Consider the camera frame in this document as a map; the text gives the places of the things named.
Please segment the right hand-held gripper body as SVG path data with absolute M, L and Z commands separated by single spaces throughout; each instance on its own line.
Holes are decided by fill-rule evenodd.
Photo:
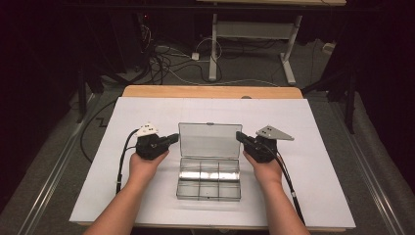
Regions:
M 256 133 L 256 137 L 244 139 L 244 150 L 257 162 L 269 163 L 277 157 L 278 140 L 294 141 L 295 138 L 271 125 L 267 125 Z

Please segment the aluminium floor rail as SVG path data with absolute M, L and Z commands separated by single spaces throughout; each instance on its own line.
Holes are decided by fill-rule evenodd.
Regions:
M 370 166 L 370 163 L 357 143 L 357 140 L 349 132 L 347 127 L 343 127 L 343 132 L 345 133 L 347 141 L 351 146 L 353 151 L 352 155 L 354 156 L 356 164 L 361 171 L 362 178 L 372 196 L 378 212 L 384 221 L 384 224 L 389 230 L 390 235 L 406 235 L 397 216 L 397 212 L 392 206 L 392 201 L 387 196 L 380 181 L 377 179 L 374 169 Z
M 97 107 L 101 96 L 91 94 L 87 99 L 87 111 L 82 120 L 78 120 L 71 128 L 69 138 L 66 141 L 63 150 L 57 157 L 57 161 L 52 168 L 48 178 L 44 182 L 35 202 L 26 216 L 18 235 L 32 235 L 41 216 L 45 212 L 61 178 L 71 158 L 73 148 L 79 140 L 81 130 L 86 126 L 86 119 L 92 115 L 92 111 Z

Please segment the person's right hand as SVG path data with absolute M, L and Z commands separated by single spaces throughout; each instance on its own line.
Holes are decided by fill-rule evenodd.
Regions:
M 282 188 L 282 170 L 275 160 L 269 163 L 257 163 L 246 151 L 243 154 L 253 166 L 254 176 L 263 191 Z

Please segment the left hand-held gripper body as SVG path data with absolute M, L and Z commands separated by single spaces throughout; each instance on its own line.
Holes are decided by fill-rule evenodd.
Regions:
M 135 136 L 136 153 L 144 160 L 154 160 L 168 150 L 167 138 L 158 136 L 158 129 L 150 122 L 142 125 Z

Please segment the person's left hand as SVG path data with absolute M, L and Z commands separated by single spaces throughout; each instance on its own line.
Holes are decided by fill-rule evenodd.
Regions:
M 129 177 L 126 185 L 136 189 L 145 189 L 168 154 L 169 152 L 166 151 L 154 160 L 145 160 L 138 154 L 133 154 L 129 161 Z

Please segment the clear plastic compartment box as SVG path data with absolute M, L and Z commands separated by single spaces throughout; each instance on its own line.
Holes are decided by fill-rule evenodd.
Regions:
M 180 168 L 176 197 L 180 200 L 238 202 L 241 200 L 241 124 L 178 124 Z

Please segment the wooden table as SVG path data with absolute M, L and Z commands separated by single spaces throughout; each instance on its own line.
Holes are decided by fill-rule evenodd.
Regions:
M 187 86 L 187 85 L 129 85 L 123 97 L 150 98 L 218 98 L 239 99 L 302 99 L 296 87 L 251 86 Z

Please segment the white metal frame desk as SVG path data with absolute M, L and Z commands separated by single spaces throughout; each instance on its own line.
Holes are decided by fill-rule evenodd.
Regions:
M 332 10 L 334 7 L 343 7 L 346 0 L 197 0 L 208 3 L 211 7 L 230 6 L 247 7 L 258 5 L 259 7 L 300 7 Z M 295 15 L 289 23 L 260 23 L 258 20 L 220 20 L 217 13 L 212 14 L 211 41 L 209 56 L 208 80 L 217 81 L 219 76 L 218 59 L 223 52 L 218 38 L 248 38 L 248 39 L 283 39 L 288 41 L 285 52 L 279 54 L 279 59 L 287 82 L 295 85 L 296 79 L 290 65 L 290 56 L 300 30 L 302 14 Z

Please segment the white table cover sheet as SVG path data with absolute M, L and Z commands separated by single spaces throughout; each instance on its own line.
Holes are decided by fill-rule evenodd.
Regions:
M 278 150 L 292 181 L 284 186 L 296 196 L 311 230 L 351 229 L 355 222 L 309 104 L 304 99 L 186 99 L 121 97 L 74 205 L 70 221 L 87 224 L 115 196 L 128 177 L 123 146 L 129 133 L 146 122 L 169 135 L 180 122 L 238 123 L 248 135 L 266 125 L 288 133 Z M 238 202 L 179 200 L 175 195 L 180 153 L 173 145 L 147 189 L 136 219 L 141 226 L 263 229 L 265 206 L 253 168 L 241 160 L 242 198 Z

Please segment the black metal stand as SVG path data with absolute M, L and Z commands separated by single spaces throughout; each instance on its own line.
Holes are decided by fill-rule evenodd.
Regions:
M 347 130 L 353 134 L 353 113 L 356 88 L 356 74 L 354 70 L 339 70 L 326 78 L 307 85 L 301 90 L 305 95 L 311 91 L 326 91 L 330 102 L 345 102 L 344 122 Z
M 78 123 L 84 120 L 87 112 L 86 87 L 89 87 L 93 94 L 102 94 L 104 92 L 101 77 L 94 70 L 81 66 L 77 72 Z

